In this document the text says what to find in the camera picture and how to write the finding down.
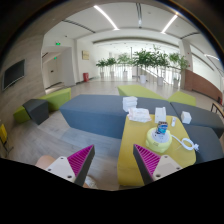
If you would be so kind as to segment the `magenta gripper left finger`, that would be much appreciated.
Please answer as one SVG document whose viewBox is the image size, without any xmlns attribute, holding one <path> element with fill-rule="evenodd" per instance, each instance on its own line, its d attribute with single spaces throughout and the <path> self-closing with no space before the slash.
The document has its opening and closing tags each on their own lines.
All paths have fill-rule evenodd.
<svg viewBox="0 0 224 224">
<path fill-rule="evenodd" d="M 94 155 L 95 148 L 90 145 L 69 157 L 60 156 L 46 168 L 46 171 L 83 186 Z"/>
</svg>

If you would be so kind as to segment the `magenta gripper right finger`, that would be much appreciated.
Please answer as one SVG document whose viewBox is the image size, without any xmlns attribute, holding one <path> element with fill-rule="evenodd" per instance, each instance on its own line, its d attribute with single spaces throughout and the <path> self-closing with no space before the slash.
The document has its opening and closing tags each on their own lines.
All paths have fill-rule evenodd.
<svg viewBox="0 0 224 224">
<path fill-rule="evenodd" d="M 133 145 L 133 155 L 145 185 L 182 169 L 170 156 L 160 156 L 137 144 Z"/>
</svg>

